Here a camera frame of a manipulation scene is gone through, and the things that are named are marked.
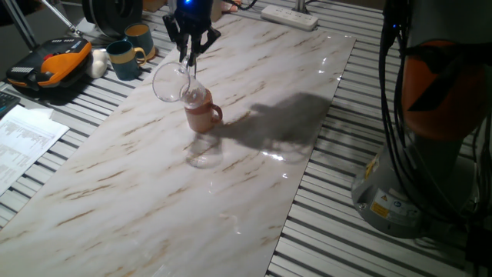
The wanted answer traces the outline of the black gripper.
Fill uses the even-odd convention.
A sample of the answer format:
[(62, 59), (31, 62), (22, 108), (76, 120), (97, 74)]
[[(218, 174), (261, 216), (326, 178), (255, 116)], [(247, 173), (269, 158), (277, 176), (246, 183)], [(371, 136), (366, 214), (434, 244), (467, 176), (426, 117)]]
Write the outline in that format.
[[(213, 0), (177, 0), (174, 13), (165, 15), (162, 19), (172, 42), (180, 52), (179, 62), (183, 62), (188, 52), (188, 38), (191, 36), (191, 54), (188, 66), (196, 64), (196, 58), (205, 53), (221, 33), (211, 27), (211, 10)], [(203, 34), (206, 42), (201, 43)]]

